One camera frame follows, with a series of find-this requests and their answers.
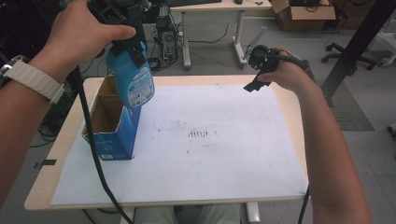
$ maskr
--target carpet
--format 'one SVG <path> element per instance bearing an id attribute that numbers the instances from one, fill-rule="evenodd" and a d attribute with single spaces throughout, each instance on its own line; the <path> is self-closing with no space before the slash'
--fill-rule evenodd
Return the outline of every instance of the carpet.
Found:
<path id="1" fill-rule="evenodd" d="M 324 80 L 317 80 L 319 86 L 323 82 Z M 344 83 L 341 83 L 335 91 L 332 101 L 334 106 L 330 109 L 342 131 L 374 131 L 372 124 Z"/>

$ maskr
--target table leg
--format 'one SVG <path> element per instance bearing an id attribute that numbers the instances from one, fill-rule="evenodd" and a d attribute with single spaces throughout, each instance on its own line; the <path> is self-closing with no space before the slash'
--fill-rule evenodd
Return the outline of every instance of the table leg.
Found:
<path id="1" fill-rule="evenodd" d="M 181 12 L 181 31 L 183 32 L 183 61 L 184 67 L 187 70 L 191 69 L 191 58 L 190 58 L 190 50 L 189 50 L 189 39 L 187 37 L 187 29 L 186 29 L 186 12 Z"/>
<path id="2" fill-rule="evenodd" d="M 123 208 L 125 214 L 132 220 L 134 221 L 134 207 L 124 207 Z M 120 224 L 128 224 L 128 222 L 121 217 Z"/>
<path id="3" fill-rule="evenodd" d="M 242 34 L 242 25 L 244 22 L 245 11 L 241 10 L 238 13 L 238 24 L 236 26 L 236 36 L 233 36 L 233 46 L 235 47 L 236 54 L 238 55 L 239 62 L 241 63 L 241 67 L 248 64 L 248 61 L 244 59 L 244 51 L 242 50 L 240 39 Z"/>
<path id="4" fill-rule="evenodd" d="M 260 211 L 257 203 L 247 203 L 247 223 L 260 224 Z"/>

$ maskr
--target open box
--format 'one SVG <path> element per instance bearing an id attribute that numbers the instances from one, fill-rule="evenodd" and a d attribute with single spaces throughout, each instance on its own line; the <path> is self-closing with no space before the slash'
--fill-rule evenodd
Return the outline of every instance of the open box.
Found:
<path id="1" fill-rule="evenodd" d="M 328 20 L 335 20 L 334 7 L 291 7 L 286 0 L 270 1 L 276 22 L 283 31 L 320 31 Z"/>
<path id="2" fill-rule="evenodd" d="M 130 160 L 140 118 L 141 106 L 123 106 L 117 95 L 114 76 L 105 77 L 91 110 L 93 138 L 104 161 Z M 87 127 L 82 135 L 89 141 Z"/>

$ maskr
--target human hand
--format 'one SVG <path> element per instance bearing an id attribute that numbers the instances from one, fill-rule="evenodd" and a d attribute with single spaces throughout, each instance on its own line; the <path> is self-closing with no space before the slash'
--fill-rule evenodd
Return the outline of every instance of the human hand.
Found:
<path id="1" fill-rule="evenodd" d="M 87 3 L 88 0 L 74 0 L 58 14 L 46 46 L 31 61 L 58 81 L 63 81 L 79 63 L 98 55 L 112 40 L 135 35 L 130 26 L 101 24 L 88 10 Z"/>
<path id="2" fill-rule="evenodd" d="M 288 56 L 285 49 L 279 50 L 280 55 Z M 276 82 L 280 87 L 298 94 L 301 90 L 306 89 L 306 85 L 315 84 L 309 75 L 298 65 L 280 60 L 277 69 L 272 73 L 265 73 L 258 76 L 261 82 Z"/>

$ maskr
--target white paper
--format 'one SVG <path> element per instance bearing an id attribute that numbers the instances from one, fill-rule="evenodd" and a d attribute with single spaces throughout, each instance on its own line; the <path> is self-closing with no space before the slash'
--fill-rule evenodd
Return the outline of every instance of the white paper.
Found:
<path id="1" fill-rule="evenodd" d="M 271 88 L 158 86 L 130 161 L 101 161 L 119 203 L 258 201 L 307 184 Z M 78 135 L 51 204 L 111 203 Z"/>

